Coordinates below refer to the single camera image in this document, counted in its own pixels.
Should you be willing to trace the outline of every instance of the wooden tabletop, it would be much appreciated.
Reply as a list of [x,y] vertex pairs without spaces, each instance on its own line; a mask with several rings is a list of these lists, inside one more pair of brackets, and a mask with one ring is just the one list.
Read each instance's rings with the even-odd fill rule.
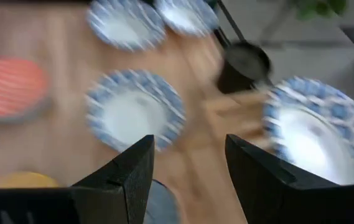
[[145,68],[164,77],[187,112],[182,136],[155,158],[154,178],[175,193],[183,223],[246,223],[233,189],[223,147],[213,138],[207,101],[221,93],[214,80],[221,51],[214,37],[168,31],[157,49],[138,53],[102,43],[85,22],[85,6],[0,5],[0,58],[38,63],[52,82],[53,103],[23,124],[0,124],[0,175],[24,170],[71,185],[117,152],[97,140],[85,122],[84,94],[104,72]]

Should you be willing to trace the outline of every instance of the black mug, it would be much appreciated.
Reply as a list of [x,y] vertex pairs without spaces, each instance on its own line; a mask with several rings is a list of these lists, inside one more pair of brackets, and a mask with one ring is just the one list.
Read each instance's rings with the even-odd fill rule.
[[234,93],[255,89],[259,82],[272,85],[270,71],[271,61],[261,48],[246,41],[237,42],[225,50],[217,87],[222,93]]

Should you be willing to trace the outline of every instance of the green plant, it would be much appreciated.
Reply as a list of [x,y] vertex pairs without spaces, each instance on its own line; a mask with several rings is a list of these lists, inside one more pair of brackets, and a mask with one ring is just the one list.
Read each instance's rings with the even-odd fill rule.
[[347,0],[294,0],[298,19],[310,19],[315,15],[331,17],[343,15],[347,10]]

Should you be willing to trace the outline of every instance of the yellow object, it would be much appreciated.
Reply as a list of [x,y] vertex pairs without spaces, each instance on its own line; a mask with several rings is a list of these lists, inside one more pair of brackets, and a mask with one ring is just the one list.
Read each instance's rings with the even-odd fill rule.
[[59,187],[56,180],[34,172],[13,172],[0,177],[0,188]]

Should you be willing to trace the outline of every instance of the blue pattern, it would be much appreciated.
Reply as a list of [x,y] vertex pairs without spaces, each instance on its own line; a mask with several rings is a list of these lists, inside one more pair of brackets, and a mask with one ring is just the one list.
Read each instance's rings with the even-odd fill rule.
[[[218,28],[218,17],[213,9],[203,0],[155,0],[156,10],[162,16],[164,22],[174,31],[183,35],[194,35],[203,37],[211,34],[213,30]],[[167,18],[163,12],[168,9],[189,9],[200,20],[200,27],[184,27],[176,21]]]
[[269,99],[263,108],[263,126],[271,136],[276,154],[294,163],[287,156],[278,122],[278,110],[282,106],[300,105],[323,116],[345,140],[354,159],[354,101],[347,95],[317,80],[301,77],[283,80],[268,92]]
[[[104,21],[117,14],[128,14],[142,22],[149,30],[150,37],[137,42],[117,41],[108,37]],[[139,0],[94,0],[88,10],[87,21],[103,42],[118,49],[131,52],[145,50],[155,47],[165,39],[164,23],[160,15],[150,5]]]
[[130,88],[141,90],[150,94],[155,100],[161,102],[167,112],[167,124],[164,132],[155,136],[156,149],[161,151],[176,140],[185,123],[185,110],[178,93],[162,77],[146,70],[122,70],[115,71],[99,79],[95,89],[89,91],[88,101],[88,125],[93,134],[105,144],[123,152],[129,146],[121,143],[103,129],[103,109],[101,105],[121,91]]

